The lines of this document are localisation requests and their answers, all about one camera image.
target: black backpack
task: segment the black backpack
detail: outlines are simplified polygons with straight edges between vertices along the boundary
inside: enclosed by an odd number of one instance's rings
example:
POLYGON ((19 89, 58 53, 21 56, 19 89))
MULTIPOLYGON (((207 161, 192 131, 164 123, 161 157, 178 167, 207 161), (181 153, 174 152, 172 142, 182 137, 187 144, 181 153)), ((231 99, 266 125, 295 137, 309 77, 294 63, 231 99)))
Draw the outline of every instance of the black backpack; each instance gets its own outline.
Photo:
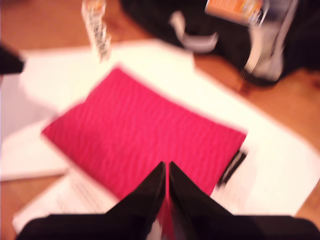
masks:
MULTIPOLYGON (((271 36, 264 25, 207 14, 207 0, 121 0, 124 11, 151 34, 195 53, 224 57, 253 84, 272 86, 298 68, 320 70, 320 0, 263 2, 282 11, 282 25, 271 36)), ((269 8, 267 18, 276 18, 274 12, 269 8)))

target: paper sheet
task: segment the paper sheet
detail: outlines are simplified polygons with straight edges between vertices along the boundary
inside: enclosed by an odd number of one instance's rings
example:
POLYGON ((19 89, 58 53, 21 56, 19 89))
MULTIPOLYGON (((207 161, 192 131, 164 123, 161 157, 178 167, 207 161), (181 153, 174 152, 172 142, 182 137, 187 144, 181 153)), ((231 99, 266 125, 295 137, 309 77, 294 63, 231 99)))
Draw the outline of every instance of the paper sheet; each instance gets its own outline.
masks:
POLYGON ((193 55, 160 40, 114 44, 99 63, 90 48, 26 51, 22 74, 4 76, 1 86, 1 181, 59 175, 68 163, 40 133, 51 119, 84 101, 117 64, 140 69, 188 71, 193 55))
POLYGON ((61 113, 86 96, 120 62, 169 100, 248 133, 243 144, 247 158, 224 188, 213 191, 213 199, 233 214, 296 214, 320 177, 320 155, 315 149, 213 78, 194 71, 192 60, 183 54, 171 57, 168 53, 171 60, 166 61, 162 50, 157 54, 163 57, 154 59, 155 53, 147 46, 142 53, 138 48, 124 48, 113 48, 108 65, 91 66, 93 71, 79 61, 84 53, 68 55, 65 61, 59 55, 47 58, 39 53, 29 62, 33 70, 21 75, 21 84, 34 99, 61 113))
POLYGON ((303 138, 200 70, 194 74, 129 69, 166 98, 247 132, 248 155, 211 197, 233 214, 295 215, 320 178, 320 155, 303 138))
POLYGON ((35 218, 50 214, 102 214, 118 203, 117 198, 87 175, 71 171, 18 212, 13 227, 20 233, 35 218))

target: orange label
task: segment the orange label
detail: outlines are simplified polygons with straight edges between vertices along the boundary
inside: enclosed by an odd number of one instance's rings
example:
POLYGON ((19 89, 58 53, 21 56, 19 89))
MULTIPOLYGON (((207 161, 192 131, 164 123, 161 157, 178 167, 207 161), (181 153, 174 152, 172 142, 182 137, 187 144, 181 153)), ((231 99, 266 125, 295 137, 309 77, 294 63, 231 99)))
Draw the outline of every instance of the orange label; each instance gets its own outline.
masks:
POLYGON ((208 14, 241 24, 256 23, 263 14, 263 0, 208 0, 205 11, 208 14))

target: pink textured cover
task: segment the pink textured cover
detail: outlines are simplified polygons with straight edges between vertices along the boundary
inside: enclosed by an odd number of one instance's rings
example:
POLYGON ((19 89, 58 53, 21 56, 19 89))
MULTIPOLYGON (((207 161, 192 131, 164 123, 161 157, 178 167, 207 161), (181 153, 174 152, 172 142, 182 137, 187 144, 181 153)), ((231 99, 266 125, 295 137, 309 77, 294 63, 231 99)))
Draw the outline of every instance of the pink textured cover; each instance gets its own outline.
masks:
POLYGON ((43 134, 120 199, 161 161, 174 161, 209 195, 246 138, 166 100, 119 68, 43 134))

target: gray strap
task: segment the gray strap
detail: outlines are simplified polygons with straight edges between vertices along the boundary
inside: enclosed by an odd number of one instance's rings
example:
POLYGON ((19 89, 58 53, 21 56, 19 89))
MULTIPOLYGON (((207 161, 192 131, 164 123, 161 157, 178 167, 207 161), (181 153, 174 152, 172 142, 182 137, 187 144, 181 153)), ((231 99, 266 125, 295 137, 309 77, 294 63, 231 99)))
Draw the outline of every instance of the gray strap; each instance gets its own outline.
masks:
POLYGON ((170 25, 173 27, 176 37, 180 43, 186 48, 195 53, 210 53, 218 42, 218 34, 211 36, 190 36, 185 33, 186 21, 181 11, 172 13, 169 19, 170 25))

